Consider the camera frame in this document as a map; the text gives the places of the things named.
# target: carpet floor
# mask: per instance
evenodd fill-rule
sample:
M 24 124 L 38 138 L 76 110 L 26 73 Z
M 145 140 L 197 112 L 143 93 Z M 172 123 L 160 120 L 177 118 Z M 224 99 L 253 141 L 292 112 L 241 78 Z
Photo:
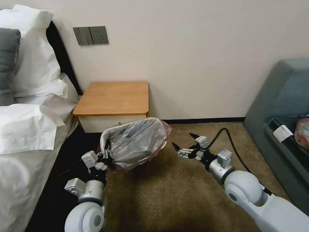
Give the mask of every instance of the carpet floor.
M 269 190 L 288 199 L 241 123 L 172 125 L 166 147 L 151 162 L 127 172 L 108 171 L 107 232 L 114 231 L 259 231 L 252 218 L 233 204 L 204 166 L 195 159 L 179 158 L 171 144 L 194 144 L 189 132 L 212 140 L 227 127 L 243 161 Z M 211 151 L 232 150 L 225 132 Z M 245 170 L 236 156 L 232 164 Z

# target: white wall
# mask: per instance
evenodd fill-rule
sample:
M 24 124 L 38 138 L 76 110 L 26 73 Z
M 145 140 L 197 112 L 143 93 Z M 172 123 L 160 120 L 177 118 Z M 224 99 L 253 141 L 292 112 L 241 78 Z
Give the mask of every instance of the white wall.
M 151 116 L 242 117 L 273 64 L 309 56 L 308 0 L 2 0 L 55 12 L 78 81 L 148 80 Z M 72 27 L 106 26 L 109 45 Z

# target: gray switch plate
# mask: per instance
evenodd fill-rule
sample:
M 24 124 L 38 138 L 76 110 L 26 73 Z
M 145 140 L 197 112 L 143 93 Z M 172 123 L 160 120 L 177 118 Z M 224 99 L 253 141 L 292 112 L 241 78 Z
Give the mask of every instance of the gray switch plate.
M 79 45 L 108 44 L 106 29 L 98 27 L 74 27 L 77 42 Z
M 89 27 L 74 27 L 73 30 L 79 45 L 93 44 Z
M 89 27 L 93 44 L 108 44 L 105 26 Z

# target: black baseboard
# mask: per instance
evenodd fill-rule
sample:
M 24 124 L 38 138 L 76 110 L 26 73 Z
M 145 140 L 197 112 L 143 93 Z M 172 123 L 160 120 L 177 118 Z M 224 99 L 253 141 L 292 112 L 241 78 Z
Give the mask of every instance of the black baseboard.
M 167 124 L 195 124 L 208 122 L 243 122 L 246 117 L 237 118 L 209 118 L 209 119 L 167 119 L 163 120 Z

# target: black headboard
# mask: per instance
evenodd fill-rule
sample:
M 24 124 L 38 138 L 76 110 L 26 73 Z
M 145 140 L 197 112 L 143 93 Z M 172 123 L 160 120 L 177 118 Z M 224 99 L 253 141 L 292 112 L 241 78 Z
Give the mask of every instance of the black headboard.
M 60 70 L 62 73 L 65 73 L 72 84 L 74 85 L 78 95 L 82 95 L 80 86 L 77 82 L 75 73 L 73 71 L 70 58 L 68 56 L 67 50 L 62 42 L 62 39 L 59 35 L 59 32 L 55 26 L 55 24 L 51 21 L 49 27 L 46 29 L 46 37 L 54 52 L 56 54 L 57 61 L 60 65 Z

